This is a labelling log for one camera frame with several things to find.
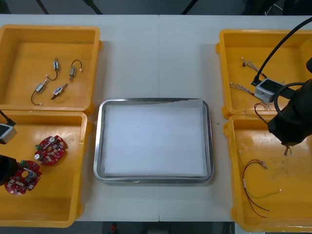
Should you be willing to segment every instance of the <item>stainless steel tray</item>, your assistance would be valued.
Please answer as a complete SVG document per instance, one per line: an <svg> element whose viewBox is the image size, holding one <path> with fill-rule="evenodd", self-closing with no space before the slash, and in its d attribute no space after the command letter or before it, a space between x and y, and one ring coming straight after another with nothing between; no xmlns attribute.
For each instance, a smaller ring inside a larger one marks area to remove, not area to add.
<svg viewBox="0 0 312 234"><path fill-rule="evenodd" d="M101 162L105 159L102 155L103 138L105 132L105 108L107 105L137 105L137 104L157 104L169 103L183 100L194 100L198 98L126 98L126 99L107 99L99 107L97 119L97 135L94 155L93 171L95 177L106 183L205 183L214 174L214 164L212 157L212 133L210 123L209 107L203 101L203 120L204 120L204 140L208 175L204 177L181 177L181 176L106 176L101 170Z"/></svg>

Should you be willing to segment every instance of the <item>yellow plastic bin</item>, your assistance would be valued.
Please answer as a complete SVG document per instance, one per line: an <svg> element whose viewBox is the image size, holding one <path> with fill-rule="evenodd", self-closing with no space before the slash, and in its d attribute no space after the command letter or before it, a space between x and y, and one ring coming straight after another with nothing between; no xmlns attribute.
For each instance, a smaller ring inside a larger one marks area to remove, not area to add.
<svg viewBox="0 0 312 234"><path fill-rule="evenodd" d="M251 85L256 71L243 67L242 57L250 60L258 69L272 49L289 31L276 30L223 30L219 34L216 51L219 54L225 118L231 115L254 115L254 105L261 102L256 97L230 88L230 82L241 84L254 93ZM312 54L312 31L298 31L292 35L273 55L263 73L280 83L304 82L312 78L306 62ZM279 107L284 108L288 100L280 97ZM261 115L275 115L274 105L270 110L258 111Z"/></svg>
<svg viewBox="0 0 312 234"><path fill-rule="evenodd" d="M87 116L82 112L62 111L5 113L17 122L17 134L0 147L1 155L18 162L22 159L35 161L35 145L55 135L62 137L68 148L55 165L40 166L41 179L32 191L11 195L4 186L0 187L0 226L70 226L82 214L81 168L86 136L91 131Z"/></svg>
<svg viewBox="0 0 312 234"><path fill-rule="evenodd" d="M268 121L273 116L264 116ZM256 116L232 116L224 125L228 139L233 192L232 219L248 232L312 232L312 137L291 147L270 134ZM244 191L243 168L252 159L265 161L268 169L253 164L245 172L251 199L270 210L251 209Z"/></svg>
<svg viewBox="0 0 312 234"><path fill-rule="evenodd" d="M0 30L0 110L94 111L93 89L98 52L101 49L100 31L96 27L82 26L29 26L5 25ZM55 78L55 57L59 71L55 81L48 81L45 90L31 95L45 74ZM76 75L69 81L69 70L75 63ZM63 93L51 100L53 91L68 84Z"/></svg>

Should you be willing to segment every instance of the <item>red circuit board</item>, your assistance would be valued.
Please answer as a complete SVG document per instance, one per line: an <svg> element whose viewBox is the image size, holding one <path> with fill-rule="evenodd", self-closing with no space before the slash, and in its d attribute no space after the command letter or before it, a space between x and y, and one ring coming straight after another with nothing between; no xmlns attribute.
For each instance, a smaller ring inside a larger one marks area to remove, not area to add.
<svg viewBox="0 0 312 234"><path fill-rule="evenodd" d="M24 169L28 169L37 174L35 178L30 178L27 176L28 172ZM22 195L27 190L31 191L34 189L42 173L39 171L40 166L33 161L22 160L18 163L18 170L14 176L11 176L9 181L5 183L5 189L13 195Z"/></svg>
<svg viewBox="0 0 312 234"><path fill-rule="evenodd" d="M55 136L55 143L50 142L50 138L53 138L53 136L47 137L36 146L39 150L35 152L35 155L40 155L41 159L38 162L41 165L53 165L57 163L64 156L67 149L67 144L61 137Z"/></svg>

